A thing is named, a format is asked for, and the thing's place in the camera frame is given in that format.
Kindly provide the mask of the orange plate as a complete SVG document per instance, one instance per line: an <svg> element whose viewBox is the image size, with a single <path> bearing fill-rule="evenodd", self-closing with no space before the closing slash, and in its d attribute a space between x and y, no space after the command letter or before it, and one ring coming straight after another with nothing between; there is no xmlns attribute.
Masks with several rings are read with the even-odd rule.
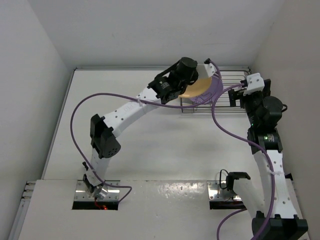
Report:
<svg viewBox="0 0 320 240"><path fill-rule="evenodd" d="M194 84L188 85L185 92L180 94L180 98L194 98L206 92L212 84L212 78L198 79Z"/></svg>

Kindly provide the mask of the purple plate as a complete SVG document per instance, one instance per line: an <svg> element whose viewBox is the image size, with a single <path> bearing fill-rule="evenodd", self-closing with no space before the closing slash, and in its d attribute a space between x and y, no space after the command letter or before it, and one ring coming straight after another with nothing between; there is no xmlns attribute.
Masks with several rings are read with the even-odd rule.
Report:
<svg viewBox="0 0 320 240"><path fill-rule="evenodd" d="M211 84L209 88L202 94L191 97L190 100L196 104L202 103L203 105L206 105L213 102L217 98L217 95L223 91L223 89L224 86L222 80L214 75L211 77Z"/></svg>

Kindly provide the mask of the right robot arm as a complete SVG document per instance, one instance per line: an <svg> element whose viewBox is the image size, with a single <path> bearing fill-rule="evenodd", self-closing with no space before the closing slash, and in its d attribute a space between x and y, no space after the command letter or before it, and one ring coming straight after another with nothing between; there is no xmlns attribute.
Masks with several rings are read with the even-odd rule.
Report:
<svg viewBox="0 0 320 240"><path fill-rule="evenodd" d="M258 166L263 195L246 172L230 172L227 190L236 193L251 217L255 240L298 240L308 231L292 203L283 169L283 146L276 128L286 106L271 96L271 81L248 79L239 90L228 91L230 106L236 101L247 114L247 142Z"/></svg>

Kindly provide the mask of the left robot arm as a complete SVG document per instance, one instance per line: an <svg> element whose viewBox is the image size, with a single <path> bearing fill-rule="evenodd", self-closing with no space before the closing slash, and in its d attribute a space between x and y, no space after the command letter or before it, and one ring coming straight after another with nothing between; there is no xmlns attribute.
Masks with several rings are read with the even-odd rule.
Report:
<svg viewBox="0 0 320 240"><path fill-rule="evenodd" d="M181 58L167 70L159 73L142 92L137 100L130 100L113 112L90 120L92 155L83 181L88 192L95 199L102 199L108 192L104 177L111 158L116 155L121 145L117 137L135 121L182 95L187 86L193 85L199 77L198 62L189 57Z"/></svg>

